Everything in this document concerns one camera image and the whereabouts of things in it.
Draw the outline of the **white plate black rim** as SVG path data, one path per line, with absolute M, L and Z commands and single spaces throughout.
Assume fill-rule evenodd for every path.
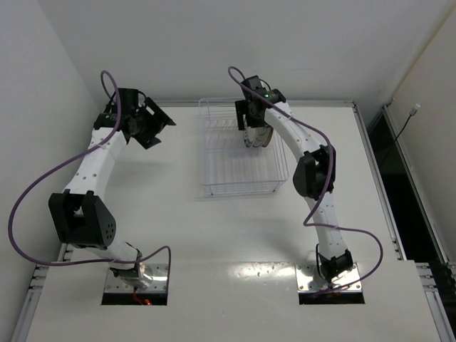
M 261 145 L 262 145 L 265 137 L 266 137 L 266 127 L 256 128 L 253 146 L 262 147 Z

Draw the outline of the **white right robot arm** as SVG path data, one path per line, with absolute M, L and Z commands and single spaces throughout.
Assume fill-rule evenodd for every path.
M 235 102 L 238 129 L 247 147 L 266 147 L 277 133 L 292 151 L 297 165 L 292 182 L 309 206 L 310 220 L 318 237 L 317 268 L 330 283 L 353 266 L 353 259 L 337 230 L 333 207 L 336 151 L 319 143 L 293 118 L 289 104 L 277 89 L 267 89 L 259 76 L 241 82 L 243 100 Z

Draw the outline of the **orange sunburst plate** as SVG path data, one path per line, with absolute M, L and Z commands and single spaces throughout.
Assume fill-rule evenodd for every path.
M 262 143 L 262 147 L 267 147 L 268 144 L 270 143 L 272 139 L 272 135 L 274 134 L 274 129 L 271 126 L 266 127 L 266 137 L 264 138 L 264 141 Z

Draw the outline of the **white plate green rim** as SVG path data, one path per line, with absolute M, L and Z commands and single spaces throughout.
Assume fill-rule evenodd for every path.
M 244 144 L 246 147 L 261 147 L 261 128 L 252 128 L 245 125 L 244 129 Z

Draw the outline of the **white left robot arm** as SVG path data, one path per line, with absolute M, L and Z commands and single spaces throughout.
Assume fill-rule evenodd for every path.
M 115 162 L 130 140 L 147 150 L 175 123 L 151 98 L 140 100 L 142 91 L 121 88 L 118 94 L 120 103 L 111 99 L 97 117 L 88 154 L 64 191 L 50 196 L 48 207 L 60 242 L 108 260 L 114 277 L 139 289 L 151 279 L 151 270 L 141 261 L 140 250 L 118 234 L 103 199 Z

